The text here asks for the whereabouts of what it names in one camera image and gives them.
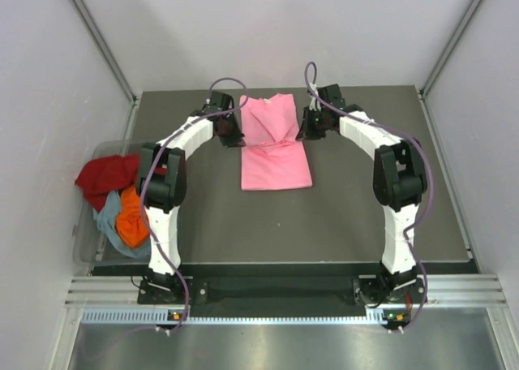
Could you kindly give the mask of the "pink t shirt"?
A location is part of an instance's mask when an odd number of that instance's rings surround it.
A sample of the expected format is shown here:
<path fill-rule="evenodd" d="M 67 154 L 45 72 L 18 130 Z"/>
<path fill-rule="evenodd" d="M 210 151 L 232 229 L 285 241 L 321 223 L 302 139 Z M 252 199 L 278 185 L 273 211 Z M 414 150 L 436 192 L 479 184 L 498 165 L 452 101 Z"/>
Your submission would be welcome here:
<path fill-rule="evenodd" d="M 301 141 L 296 105 L 291 94 L 248 99 L 240 111 L 241 188 L 281 191 L 311 187 L 310 167 Z"/>

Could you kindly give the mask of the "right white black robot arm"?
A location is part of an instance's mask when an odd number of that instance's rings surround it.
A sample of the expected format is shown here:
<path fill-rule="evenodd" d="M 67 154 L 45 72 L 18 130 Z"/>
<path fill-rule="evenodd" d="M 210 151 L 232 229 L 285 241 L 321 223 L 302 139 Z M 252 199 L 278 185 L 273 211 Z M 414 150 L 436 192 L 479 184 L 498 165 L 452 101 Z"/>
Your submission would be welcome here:
<path fill-rule="evenodd" d="M 427 190 L 426 168 L 416 147 L 409 141 L 375 127 L 356 105 L 350 117 L 314 105 L 303 109 L 298 140 L 320 140 L 335 131 L 355 143 L 373 161 L 372 189 L 384 211 L 384 252 L 380 262 L 378 289 L 390 302 L 404 296 L 417 281 L 416 261 L 409 245 L 422 195 Z"/>

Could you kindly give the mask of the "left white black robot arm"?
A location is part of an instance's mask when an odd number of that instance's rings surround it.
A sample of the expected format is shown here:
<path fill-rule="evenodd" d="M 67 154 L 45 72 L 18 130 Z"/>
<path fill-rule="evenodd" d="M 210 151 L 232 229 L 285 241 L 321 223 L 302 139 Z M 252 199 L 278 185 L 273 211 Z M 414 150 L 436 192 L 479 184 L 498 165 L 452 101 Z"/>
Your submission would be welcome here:
<path fill-rule="evenodd" d="M 195 112 L 170 136 L 144 144 L 139 154 L 135 188 L 151 246 L 141 290 L 167 303 L 189 298 L 186 279 L 179 272 L 178 250 L 178 214 L 187 194 L 187 159 L 215 136 L 226 148 L 244 145 L 233 111 L 210 107 Z"/>

